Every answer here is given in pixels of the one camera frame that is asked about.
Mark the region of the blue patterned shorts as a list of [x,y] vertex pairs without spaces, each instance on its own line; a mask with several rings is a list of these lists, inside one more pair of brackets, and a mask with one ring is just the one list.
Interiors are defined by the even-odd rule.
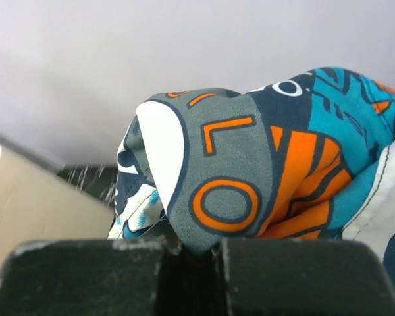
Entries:
[[166,217],[196,254],[227,236],[354,240],[395,285],[395,90],[362,74],[158,93],[136,108],[117,167],[110,239]]

